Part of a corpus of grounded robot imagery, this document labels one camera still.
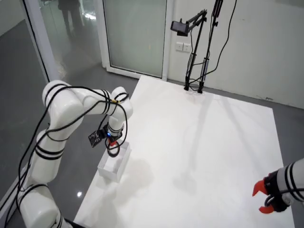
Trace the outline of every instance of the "black cable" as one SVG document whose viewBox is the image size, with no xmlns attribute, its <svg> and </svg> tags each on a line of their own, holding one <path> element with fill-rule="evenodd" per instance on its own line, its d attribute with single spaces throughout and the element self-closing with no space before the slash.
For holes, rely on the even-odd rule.
<svg viewBox="0 0 304 228">
<path fill-rule="evenodd" d="M 221 50 L 220 53 L 219 53 L 217 65 L 216 65 L 216 67 L 215 67 L 214 70 L 211 70 L 211 71 L 207 72 L 207 73 L 205 74 L 205 76 L 208 75 L 208 74 L 210 74 L 210 73 L 212 73 L 212 72 L 214 72 L 214 71 L 216 71 L 216 69 L 217 69 L 218 66 L 219 66 L 220 57 L 221 57 L 222 52 L 223 52 L 223 50 L 224 50 L 224 48 L 225 48 L 225 46 L 226 46 L 226 44 L 228 43 L 228 40 L 229 40 L 231 21 L 232 21 L 232 18 L 233 18 L 233 15 L 234 15 L 234 11 L 235 11 L 236 6 L 237 6 L 237 1 L 238 1 L 238 0 L 236 0 L 235 3 L 234 3 L 234 7 L 233 7 L 233 10 L 232 10 L 232 14 L 231 14 L 230 21 L 229 21 L 229 25 L 228 25 L 228 36 L 227 36 L 227 40 L 226 40 L 226 42 L 225 42 L 225 44 L 224 44 L 222 50 Z M 194 81 L 192 81 L 192 82 L 190 82 L 190 83 L 197 82 L 197 81 L 200 80 L 202 77 L 203 77 L 203 76 L 201 76 L 201 77 L 199 77 L 199 78 L 197 78 L 197 79 L 192 79 L 192 78 L 190 78 L 190 79 L 194 80 Z"/>
<path fill-rule="evenodd" d="M 235 11 L 236 6 L 237 6 L 237 1 L 238 1 L 238 0 L 236 0 L 236 1 L 235 1 L 235 3 L 234 3 L 233 11 L 232 11 L 232 14 L 231 14 L 231 17 L 230 17 L 230 21 L 229 21 L 229 25 L 228 25 L 228 36 L 227 36 L 227 40 L 226 40 L 226 42 L 225 42 L 225 44 L 224 44 L 224 46 L 223 46 L 222 50 L 221 50 L 221 51 L 220 51 L 220 53 L 219 53 L 217 65 L 216 65 L 216 67 L 215 67 L 215 69 L 214 69 L 214 70 L 209 71 L 209 72 L 208 72 L 208 73 L 206 73 L 205 75 L 208 75 L 208 74 L 210 74 L 210 73 L 212 73 L 212 72 L 216 71 L 216 69 L 217 69 L 217 68 L 218 68 L 218 66 L 219 66 L 219 60 L 220 60 L 220 56 L 222 55 L 222 52 L 223 52 L 223 50 L 224 50 L 224 48 L 225 48 L 225 46 L 226 46 L 226 44 L 228 43 L 228 40 L 229 40 L 229 35 L 230 35 L 230 25 L 231 25 L 231 21 L 232 21 L 232 17 L 233 17 L 234 11 Z"/>
<path fill-rule="evenodd" d="M 106 118 L 107 116 L 108 116 L 107 114 L 104 115 L 104 118 L 102 119 L 102 121 L 100 122 L 100 124 L 99 124 L 99 126 L 98 126 L 98 130 L 100 130 L 101 125 L 103 125 L 103 122 L 104 122 L 104 120 L 105 120 L 105 118 Z"/>
<path fill-rule="evenodd" d="M 27 165 L 27 169 L 26 169 L 24 175 L 21 177 L 21 166 L 22 166 L 22 162 L 23 162 L 23 160 L 24 160 L 26 154 L 28 153 L 31 144 L 33 143 L 33 140 L 34 140 L 35 135 L 36 135 L 36 133 L 37 133 L 37 131 L 38 131 L 38 128 L 40 127 L 40 125 L 41 125 L 41 123 L 42 123 L 44 117 L 46 116 L 46 113 L 48 112 L 48 109 L 49 109 L 49 107 L 50 107 L 52 101 L 54 100 L 55 96 L 56 96 L 59 92 L 61 92 L 61 91 L 64 90 L 64 89 L 69 89 L 69 88 L 83 88 L 83 89 L 87 89 L 87 90 L 89 90 L 89 91 L 91 91 L 91 92 L 93 92 L 93 93 L 95 93 L 95 94 L 98 94 L 98 95 L 100 95 L 101 97 L 105 98 L 105 100 L 109 100 L 109 101 L 102 101 L 102 100 L 97 101 L 91 108 L 89 108 L 87 111 L 85 111 L 82 115 L 80 115 L 78 118 L 76 118 L 76 119 L 75 119 L 74 121 L 72 121 L 71 123 L 69 123 L 69 124 L 67 124 L 67 125 L 65 125 L 65 126 L 63 126 L 63 127 L 61 127 L 61 128 L 46 130 L 45 133 L 40 137 L 40 139 L 39 139 L 39 140 L 37 141 L 37 143 L 35 144 L 35 146 L 34 146 L 32 152 L 31 152 L 31 154 L 30 154 L 30 157 L 29 157 L 29 162 L 28 162 L 28 165 Z M 20 193 L 20 191 L 21 191 L 21 186 L 23 186 L 24 181 L 25 181 L 25 179 L 26 179 L 26 177 L 27 177 L 27 174 L 28 174 L 28 171 L 29 171 L 29 168 L 30 168 L 30 161 L 31 161 L 31 158 L 32 158 L 32 156 L 33 156 L 33 153 L 34 153 L 36 147 L 37 147 L 37 146 L 39 145 L 39 143 L 42 141 L 42 139 L 43 139 L 46 135 L 48 135 L 50 132 L 61 131 L 61 130 L 65 129 L 65 128 L 68 128 L 68 127 L 71 126 L 72 124 L 76 123 L 76 122 L 77 122 L 78 120 L 80 120 L 83 116 L 85 116 L 88 112 L 90 112 L 93 108 L 95 108 L 96 105 L 98 105 L 99 103 L 114 104 L 115 107 L 119 106 L 120 108 L 122 108 L 122 110 L 123 110 L 123 112 L 124 112 L 125 119 L 126 119 L 126 134 L 125 134 L 125 137 L 124 137 L 124 139 L 123 139 L 123 142 L 122 142 L 121 144 L 118 144 L 116 147 L 107 148 L 107 150 L 116 149 L 116 148 L 120 147 L 120 146 L 125 142 L 125 139 L 126 139 L 126 136 L 127 136 L 127 132 L 128 132 L 127 114 L 126 114 L 126 112 L 125 112 L 125 109 L 124 109 L 118 102 L 112 102 L 112 100 L 111 100 L 110 98 L 108 98 L 108 97 L 106 97 L 106 96 L 104 96 L 104 95 L 102 95 L 102 94 L 100 94 L 100 93 L 98 93 L 98 92 L 96 92 L 96 91 L 94 91 L 94 90 L 92 90 L 92 89 L 90 89 L 90 88 L 84 87 L 84 86 L 65 86 L 65 87 L 62 87 L 62 88 L 58 89 L 58 90 L 53 94 L 53 96 L 51 97 L 51 99 L 50 99 L 50 101 L 49 101 L 49 103 L 48 103 L 48 105 L 47 105 L 47 107 L 46 107 L 46 109 L 45 109 L 45 111 L 44 111 L 44 113 L 43 113 L 43 115 L 42 115 L 40 121 L 38 122 L 38 124 L 37 124 L 37 126 L 36 126 L 36 128 L 35 128 L 35 131 L 34 131 L 34 134 L 33 134 L 32 138 L 31 138 L 31 140 L 30 140 L 30 143 L 29 143 L 29 145 L 28 145 L 26 151 L 24 152 L 24 154 L 23 154 L 23 156 L 22 156 L 22 158 L 21 158 L 21 160 L 20 160 L 20 162 L 19 162 L 18 189 L 17 189 L 17 194 L 16 194 L 16 196 L 15 196 L 15 198 L 14 198 L 14 201 L 16 201 L 16 203 L 17 203 L 18 195 L 19 195 L 19 193 Z M 12 209 L 12 206 L 13 206 L 13 203 L 11 203 L 11 205 L 10 205 L 10 207 L 9 207 L 9 211 L 8 211 L 8 213 L 7 213 L 6 220 L 5 220 L 5 227 L 7 226 L 8 218 L 9 218 L 10 211 L 11 211 L 11 209 Z"/>
<path fill-rule="evenodd" d="M 296 191 L 304 191 L 304 188 L 283 190 L 283 191 L 280 191 L 279 193 L 280 193 L 280 194 L 284 194 L 284 193 L 291 193 L 291 192 L 296 192 Z M 266 198 L 265 202 L 264 202 L 265 207 L 270 206 L 271 201 L 272 201 L 273 198 L 274 198 L 275 196 L 277 196 L 277 195 L 275 195 L 275 194 L 269 195 L 269 196 Z"/>
</svg>

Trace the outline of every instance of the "wall outlet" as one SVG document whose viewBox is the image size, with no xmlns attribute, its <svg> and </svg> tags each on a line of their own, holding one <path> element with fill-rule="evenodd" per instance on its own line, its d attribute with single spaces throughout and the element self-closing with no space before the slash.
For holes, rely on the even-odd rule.
<svg viewBox="0 0 304 228">
<path fill-rule="evenodd" d="M 175 50 L 182 51 L 184 44 L 181 42 L 176 42 Z"/>
<path fill-rule="evenodd" d="M 186 52 L 191 52 L 191 44 L 184 43 L 184 46 L 183 46 L 182 50 L 186 51 Z"/>
</svg>

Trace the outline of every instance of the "black tripod stand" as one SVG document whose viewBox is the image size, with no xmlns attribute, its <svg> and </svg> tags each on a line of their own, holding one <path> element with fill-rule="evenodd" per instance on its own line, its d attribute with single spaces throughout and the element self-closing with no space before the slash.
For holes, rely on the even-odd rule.
<svg viewBox="0 0 304 228">
<path fill-rule="evenodd" d="M 218 26 L 218 22 L 216 21 L 216 18 L 219 17 L 219 12 L 222 7 L 222 4 L 223 4 L 223 0 L 215 1 L 213 12 L 212 12 L 213 23 L 212 23 L 212 27 L 211 27 L 211 31 L 210 31 L 210 35 L 209 35 L 206 57 L 204 58 L 204 61 L 202 63 L 203 65 L 202 65 L 202 69 L 200 72 L 200 77 L 193 81 L 193 82 L 199 81 L 198 93 L 200 93 L 200 94 L 203 92 L 206 75 L 208 74 L 207 69 L 208 69 L 208 63 L 209 63 L 209 52 L 210 52 L 211 39 L 212 39 L 214 27 Z M 196 40 L 194 52 L 191 53 L 189 62 L 188 62 L 188 66 L 187 66 L 185 87 L 184 87 L 184 90 L 187 90 L 187 91 L 189 90 L 189 87 L 190 87 L 189 80 L 190 80 L 190 76 L 191 76 L 195 58 L 196 58 L 196 52 L 197 52 L 198 45 L 199 45 L 200 35 L 201 35 L 202 28 L 203 28 L 203 23 L 205 21 L 207 21 L 206 14 L 207 14 L 207 11 L 204 9 L 200 13 L 198 13 L 196 16 L 191 18 L 190 20 L 187 20 L 186 23 L 182 23 L 182 21 L 180 19 L 179 22 L 173 21 L 171 24 L 172 31 L 177 32 L 178 36 L 186 36 L 186 37 L 188 36 L 188 33 L 191 32 L 194 27 L 200 25 L 200 28 L 199 28 L 200 30 L 199 30 L 198 38 Z"/>
<path fill-rule="evenodd" d="M 188 36 L 188 33 L 191 32 L 194 27 L 200 25 L 200 28 L 199 28 L 200 30 L 199 30 L 198 38 L 196 40 L 194 52 L 191 53 L 191 55 L 190 55 L 187 72 L 186 72 L 184 90 L 187 90 L 187 91 L 189 90 L 189 86 L 190 86 L 189 79 L 190 79 L 193 65 L 194 65 L 195 58 L 196 58 L 196 52 L 197 52 L 197 49 L 199 46 L 201 31 L 203 28 L 204 21 L 207 21 L 206 14 L 207 14 L 207 11 L 204 9 L 201 12 L 199 12 L 196 16 L 191 18 L 190 20 L 187 20 L 185 24 L 182 23 L 182 21 L 181 21 L 182 19 L 180 19 L 179 22 L 173 21 L 171 24 L 172 31 L 177 32 L 178 36 L 185 36 L 185 37 Z"/>
<path fill-rule="evenodd" d="M 209 35 L 206 57 L 204 58 L 203 65 L 202 65 L 201 72 L 200 72 L 200 77 L 199 77 L 200 80 L 199 80 L 198 93 L 200 93 L 200 94 L 203 93 L 203 87 L 204 87 L 204 84 L 205 84 L 207 69 L 208 69 L 208 63 L 209 63 L 209 52 L 210 52 L 210 45 L 211 45 L 213 30 L 214 30 L 215 26 L 218 26 L 218 21 L 216 21 L 216 20 L 219 17 L 219 13 L 220 13 L 220 9 L 222 7 L 222 4 L 223 4 L 223 0 L 216 0 L 215 4 L 214 4 L 213 11 L 212 11 L 213 23 L 212 23 L 212 27 L 211 27 L 211 31 L 210 31 L 210 35 Z"/>
</svg>

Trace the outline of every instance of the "glass door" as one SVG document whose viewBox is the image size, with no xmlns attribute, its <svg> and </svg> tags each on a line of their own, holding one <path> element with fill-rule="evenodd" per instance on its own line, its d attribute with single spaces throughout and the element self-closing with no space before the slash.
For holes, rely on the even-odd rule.
<svg viewBox="0 0 304 228">
<path fill-rule="evenodd" d="M 173 0 L 103 0 L 107 71 L 167 79 Z"/>
</svg>

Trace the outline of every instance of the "door frame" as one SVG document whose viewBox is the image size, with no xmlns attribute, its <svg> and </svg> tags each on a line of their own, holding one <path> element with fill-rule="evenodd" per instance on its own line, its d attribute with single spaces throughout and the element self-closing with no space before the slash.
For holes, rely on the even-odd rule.
<svg viewBox="0 0 304 228">
<path fill-rule="evenodd" d="M 104 0 L 94 0 L 96 10 L 96 22 L 98 27 L 99 46 L 101 50 L 102 65 L 108 72 L 140 78 L 142 73 L 136 73 L 111 66 L 109 56 L 108 38 L 105 25 Z M 166 21 L 165 21 L 165 39 L 163 49 L 163 62 L 161 79 L 167 81 L 169 70 L 169 56 L 171 46 L 171 22 L 173 20 L 174 0 L 167 0 Z"/>
<path fill-rule="evenodd" d="M 60 80 L 38 0 L 20 0 L 46 82 Z"/>
</svg>

